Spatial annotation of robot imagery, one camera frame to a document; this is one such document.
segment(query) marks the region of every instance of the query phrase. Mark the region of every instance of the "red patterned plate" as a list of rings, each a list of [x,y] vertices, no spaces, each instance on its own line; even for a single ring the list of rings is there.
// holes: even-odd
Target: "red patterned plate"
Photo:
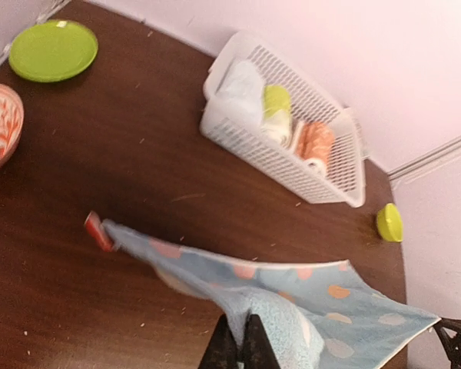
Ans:
[[[8,86],[0,85],[0,167],[17,148],[23,121],[21,98]]]

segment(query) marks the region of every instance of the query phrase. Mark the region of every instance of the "dark brown wooden table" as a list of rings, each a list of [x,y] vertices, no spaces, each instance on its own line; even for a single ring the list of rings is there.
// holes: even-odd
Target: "dark brown wooden table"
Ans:
[[[219,309],[173,292],[146,264],[101,252],[83,228],[91,209],[238,258],[349,258],[405,302],[401,248],[373,226],[393,200],[380,169],[366,163],[361,208],[296,207],[297,196],[199,134],[211,57],[87,3],[57,18],[98,36],[91,68],[50,85],[0,68],[25,106],[21,143],[0,170],[0,368],[197,367]],[[186,194],[204,196],[172,201]],[[405,367],[405,352],[386,366]]]

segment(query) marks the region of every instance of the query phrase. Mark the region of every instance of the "basket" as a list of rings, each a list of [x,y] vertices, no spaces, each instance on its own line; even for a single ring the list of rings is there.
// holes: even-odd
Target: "basket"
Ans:
[[[266,135],[248,129],[238,111],[215,94],[235,58],[251,60],[269,85],[282,85],[296,119],[322,121],[335,134],[328,174],[324,178]],[[321,87],[311,82],[258,37],[238,32],[215,59],[204,83],[207,106],[201,133],[253,165],[311,204],[346,202],[357,208],[365,202],[365,174],[354,120]]]

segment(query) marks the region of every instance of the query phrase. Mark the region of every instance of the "blue cloth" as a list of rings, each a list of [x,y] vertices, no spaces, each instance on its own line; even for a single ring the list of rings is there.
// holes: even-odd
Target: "blue cloth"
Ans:
[[[377,369],[439,320],[373,290],[349,261],[243,261],[102,225],[170,287],[218,304],[238,345],[247,317],[259,314],[281,369]]]

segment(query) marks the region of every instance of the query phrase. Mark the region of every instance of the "white wall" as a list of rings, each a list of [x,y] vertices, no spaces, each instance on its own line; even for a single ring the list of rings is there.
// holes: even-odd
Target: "white wall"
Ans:
[[[391,171],[461,135],[461,1],[95,0],[216,55],[262,34],[353,106]]]
[[[461,159],[396,188],[408,303],[461,319]],[[436,333],[409,346],[411,368],[449,369]]]
[[[23,29],[33,25],[38,15],[55,0],[0,0],[0,54]]]

